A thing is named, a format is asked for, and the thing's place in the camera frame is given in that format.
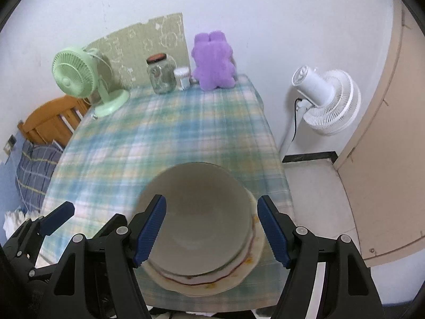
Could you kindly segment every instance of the green wallpaper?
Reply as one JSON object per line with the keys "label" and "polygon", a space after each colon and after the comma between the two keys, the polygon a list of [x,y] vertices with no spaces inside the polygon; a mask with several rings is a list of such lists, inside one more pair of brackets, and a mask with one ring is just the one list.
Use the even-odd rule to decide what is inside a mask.
{"label": "green wallpaper", "polygon": [[[86,48],[99,49],[103,59],[111,66],[112,77],[104,63],[99,62],[98,65],[98,71],[107,81],[110,91],[150,84],[146,58],[152,54],[167,53],[177,67],[189,66],[181,13],[150,19],[146,24],[130,25],[95,40]],[[96,95],[95,91],[93,101],[98,100]]]}

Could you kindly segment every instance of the blue gripper pad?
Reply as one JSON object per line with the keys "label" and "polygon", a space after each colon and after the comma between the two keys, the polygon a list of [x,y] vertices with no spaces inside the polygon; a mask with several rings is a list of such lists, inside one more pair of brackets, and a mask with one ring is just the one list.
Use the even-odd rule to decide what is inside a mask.
{"label": "blue gripper pad", "polygon": [[267,206],[266,201],[262,197],[257,203],[257,213],[276,260],[285,267],[289,266],[291,260],[288,255],[286,238],[273,216],[273,213]]}
{"label": "blue gripper pad", "polygon": [[62,205],[50,212],[40,221],[40,229],[38,234],[46,236],[53,234],[62,224],[68,221],[75,213],[74,204],[64,202]]}
{"label": "blue gripper pad", "polygon": [[167,212],[167,202],[165,197],[160,196],[156,202],[152,213],[147,219],[142,231],[137,238],[137,249],[133,261],[136,265],[140,266],[142,262],[149,257],[152,246],[158,236],[159,229]]}

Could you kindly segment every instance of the green fan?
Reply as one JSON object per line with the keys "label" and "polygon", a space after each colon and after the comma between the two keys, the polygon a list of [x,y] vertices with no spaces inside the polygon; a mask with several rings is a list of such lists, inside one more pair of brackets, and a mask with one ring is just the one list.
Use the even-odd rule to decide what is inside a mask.
{"label": "green fan", "polygon": [[94,112],[97,117],[103,117],[122,107],[130,93],[123,89],[108,92],[105,80],[97,72],[97,59],[103,61],[97,49],[66,48],[54,57],[52,73],[56,84],[67,95],[88,98],[97,89],[102,102]]}

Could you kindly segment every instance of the power cord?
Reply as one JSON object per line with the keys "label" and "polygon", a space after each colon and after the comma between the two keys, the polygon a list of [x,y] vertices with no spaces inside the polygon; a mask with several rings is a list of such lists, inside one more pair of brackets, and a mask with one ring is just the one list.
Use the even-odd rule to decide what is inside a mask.
{"label": "power cord", "polygon": [[297,98],[294,102],[294,121],[295,121],[295,132],[294,132],[294,137],[292,138],[292,141],[294,141],[295,139],[295,135],[297,134],[297,103],[301,102],[302,99],[301,98]]}

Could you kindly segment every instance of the electrical outlet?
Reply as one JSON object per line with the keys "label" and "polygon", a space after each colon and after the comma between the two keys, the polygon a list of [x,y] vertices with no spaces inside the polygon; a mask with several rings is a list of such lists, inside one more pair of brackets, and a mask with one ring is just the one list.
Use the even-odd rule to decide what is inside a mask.
{"label": "electrical outlet", "polygon": [[15,144],[16,144],[16,138],[14,137],[14,135],[11,135],[6,145],[3,148],[4,153],[1,153],[0,162],[6,164]]}

